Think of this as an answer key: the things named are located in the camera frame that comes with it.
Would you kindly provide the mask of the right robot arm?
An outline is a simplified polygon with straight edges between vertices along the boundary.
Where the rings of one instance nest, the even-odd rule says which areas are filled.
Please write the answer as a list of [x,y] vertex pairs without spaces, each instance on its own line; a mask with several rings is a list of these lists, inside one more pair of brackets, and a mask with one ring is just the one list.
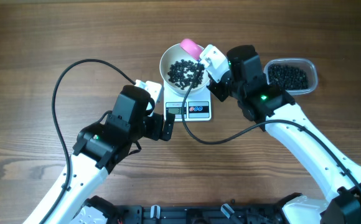
[[361,223],[361,166],[340,152],[307,118],[283,88],[268,84],[254,46],[226,54],[208,45],[200,58],[212,79],[209,90],[220,100],[237,100],[246,119],[283,144],[310,173],[325,199],[297,194],[285,200],[286,223]]

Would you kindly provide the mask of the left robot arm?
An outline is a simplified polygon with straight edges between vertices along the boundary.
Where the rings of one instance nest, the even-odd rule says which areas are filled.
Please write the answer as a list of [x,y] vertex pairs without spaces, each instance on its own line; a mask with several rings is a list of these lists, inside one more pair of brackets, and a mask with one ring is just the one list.
[[162,91],[150,81],[124,86],[113,110],[79,132],[69,163],[25,222],[70,223],[139,139],[170,140],[174,120],[154,112]]

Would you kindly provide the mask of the pink scoop blue handle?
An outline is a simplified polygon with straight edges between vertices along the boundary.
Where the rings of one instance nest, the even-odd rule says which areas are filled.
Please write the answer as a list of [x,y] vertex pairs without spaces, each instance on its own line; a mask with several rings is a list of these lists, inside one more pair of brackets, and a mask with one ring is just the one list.
[[200,60],[200,54],[203,52],[203,48],[196,44],[191,39],[184,39],[180,42],[180,47],[187,52],[196,61]]

